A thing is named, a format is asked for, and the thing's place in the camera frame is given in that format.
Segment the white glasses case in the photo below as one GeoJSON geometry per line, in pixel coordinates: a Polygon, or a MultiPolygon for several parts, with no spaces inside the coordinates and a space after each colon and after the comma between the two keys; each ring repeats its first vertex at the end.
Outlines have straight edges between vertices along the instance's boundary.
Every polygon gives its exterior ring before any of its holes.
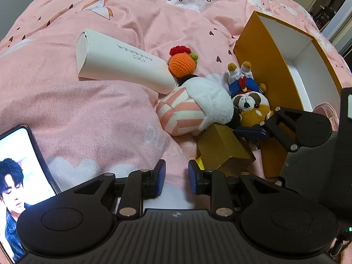
{"type": "Polygon", "coordinates": [[[78,76],[99,81],[125,81],[169,94],[177,81],[165,60],[91,29],[76,45],[78,76]]]}

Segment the pink patterned duvet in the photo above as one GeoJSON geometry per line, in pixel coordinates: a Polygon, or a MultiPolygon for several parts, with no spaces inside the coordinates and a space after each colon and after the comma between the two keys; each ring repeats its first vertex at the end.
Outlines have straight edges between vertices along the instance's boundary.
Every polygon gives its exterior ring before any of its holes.
{"type": "Polygon", "coordinates": [[[80,81],[75,43],[86,29],[168,58],[185,45],[199,56],[197,73],[222,75],[253,11],[270,14],[312,34],[344,87],[351,71],[292,0],[34,0],[1,40],[1,131],[32,129],[62,190],[105,172],[129,172],[167,163],[162,195],[149,207],[204,207],[189,187],[191,135],[171,137],[154,106],[159,95],[135,83],[80,81]]]}

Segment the orange cardboard box white inside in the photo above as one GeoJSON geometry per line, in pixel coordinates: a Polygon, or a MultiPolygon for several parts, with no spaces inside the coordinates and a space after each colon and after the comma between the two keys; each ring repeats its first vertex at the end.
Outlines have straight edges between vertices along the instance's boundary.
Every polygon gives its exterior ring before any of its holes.
{"type": "Polygon", "coordinates": [[[343,86],[317,39],[278,18],[254,11],[234,53],[239,63],[249,61],[257,83],[267,86],[270,107],[313,111],[330,104],[340,111],[343,86]]]}

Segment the smartphone with lit screen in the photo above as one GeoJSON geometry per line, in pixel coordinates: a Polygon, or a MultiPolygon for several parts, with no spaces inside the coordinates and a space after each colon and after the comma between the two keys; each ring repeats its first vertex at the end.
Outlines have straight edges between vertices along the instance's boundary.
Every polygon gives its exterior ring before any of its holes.
{"type": "Polygon", "coordinates": [[[8,263],[25,254],[17,235],[19,216],[60,193],[27,125],[1,134],[1,253],[8,263]]]}

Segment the orange crochet fruit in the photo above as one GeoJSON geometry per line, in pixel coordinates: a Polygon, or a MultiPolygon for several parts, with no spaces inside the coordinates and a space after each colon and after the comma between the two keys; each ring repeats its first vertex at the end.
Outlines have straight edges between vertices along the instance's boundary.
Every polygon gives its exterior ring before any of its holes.
{"type": "Polygon", "coordinates": [[[169,54],[168,67],[171,74],[183,78],[194,73],[198,65],[198,55],[192,53],[190,48],[177,45],[170,49],[169,54]]]}

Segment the gold cardboard box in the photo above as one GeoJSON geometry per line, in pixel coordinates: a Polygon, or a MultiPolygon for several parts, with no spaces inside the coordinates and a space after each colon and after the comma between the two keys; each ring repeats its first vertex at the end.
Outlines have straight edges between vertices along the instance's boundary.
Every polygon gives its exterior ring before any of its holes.
{"type": "Polygon", "coordinates": [[[249,145],[225,125],[213,124],[197,138],[200,169],[237,176],[255,161],[249,145]]]}

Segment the pink wallet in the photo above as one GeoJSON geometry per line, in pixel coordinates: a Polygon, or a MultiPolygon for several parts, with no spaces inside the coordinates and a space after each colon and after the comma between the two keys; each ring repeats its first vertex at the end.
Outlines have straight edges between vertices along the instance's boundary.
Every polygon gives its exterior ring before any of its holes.
{"type": "Polygon", "coordinates": [[[329,103],[321,103],[317,105],[314,110],[314,113],[324,115],[330,121],[332,130],[337,131],[339,127],[339,117],[336,110],[329,103]]]}

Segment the white striped plush toy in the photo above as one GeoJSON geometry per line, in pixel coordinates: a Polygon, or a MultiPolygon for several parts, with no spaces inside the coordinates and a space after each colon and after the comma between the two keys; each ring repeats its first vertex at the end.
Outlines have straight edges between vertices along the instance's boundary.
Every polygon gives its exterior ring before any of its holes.
{"type": "Polygon", "coordinates": [[[192,77],[156,105],[162,129],[171,136],[197,136],[214,123],[232,120],[234,107],[227,90],[206,77],[192,77]]]}

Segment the red panda plush toy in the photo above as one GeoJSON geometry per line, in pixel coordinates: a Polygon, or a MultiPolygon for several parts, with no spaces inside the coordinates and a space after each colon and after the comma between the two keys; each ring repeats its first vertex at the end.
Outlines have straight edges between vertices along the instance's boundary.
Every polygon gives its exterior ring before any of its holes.
{"type": "Polygon", "coordinates": [[[229,63],[227,70],[234,115],[239,119],[240,126],[251,128],[274,115],[265,96],[267,87],[264,83],[256,83],[249,61],[244,61],[240,67],[229,63]]]}

